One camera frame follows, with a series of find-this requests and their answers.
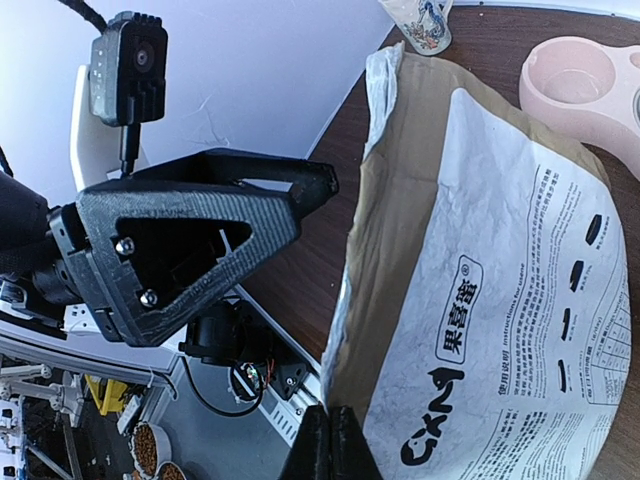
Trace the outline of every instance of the pink double bowl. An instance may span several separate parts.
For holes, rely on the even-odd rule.
[[[640,46],[579,37],[541,43],[522,67],[520,106],[553,130],[612,153],[640,179]]]

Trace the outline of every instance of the screw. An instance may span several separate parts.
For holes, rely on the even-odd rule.
[[[136,251],[136,244],[133,242],[133,239],[130,237],[125,237],[116,243],[116,252],[118,252],[123,257],[128,257],[129,255],[133,255]]]
[[[147,290],[140,297],[140,303],[143,307],[153,308],[158,304],[158,294],[154,290]]]

